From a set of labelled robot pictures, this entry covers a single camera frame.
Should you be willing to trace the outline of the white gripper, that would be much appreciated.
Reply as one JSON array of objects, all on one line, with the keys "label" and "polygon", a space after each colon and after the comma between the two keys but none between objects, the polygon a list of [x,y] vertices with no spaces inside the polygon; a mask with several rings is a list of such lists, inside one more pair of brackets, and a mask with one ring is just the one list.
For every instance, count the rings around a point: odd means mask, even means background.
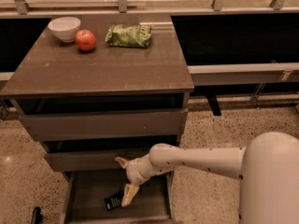
[{"label": "white gripper", "polygon": [[126,169],[127,178],[132,183],[126,184],[124,187],[122,207],[126,207],[132,202],[139,191],[138,185],[144,184],[153,176],[163,175],[175,170],[174,166],[158,167],[153,165],[149,154],[131,161],[122,157],[115,157],[114,160],[119,163],[122,169]]}]

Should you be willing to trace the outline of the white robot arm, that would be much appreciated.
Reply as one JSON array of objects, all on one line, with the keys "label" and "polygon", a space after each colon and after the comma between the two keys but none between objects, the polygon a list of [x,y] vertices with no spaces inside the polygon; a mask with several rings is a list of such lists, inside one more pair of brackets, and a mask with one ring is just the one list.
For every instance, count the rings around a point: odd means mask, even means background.
[{"label": "white robot arm", "polygon": [[181,148],[159,143],[142,157],[115,161],[129,180],[123,207],[152,177],[184,166],[240,181],[239,224],[299,224],[299,139],[289,134],[262,133],[246,147]]}]

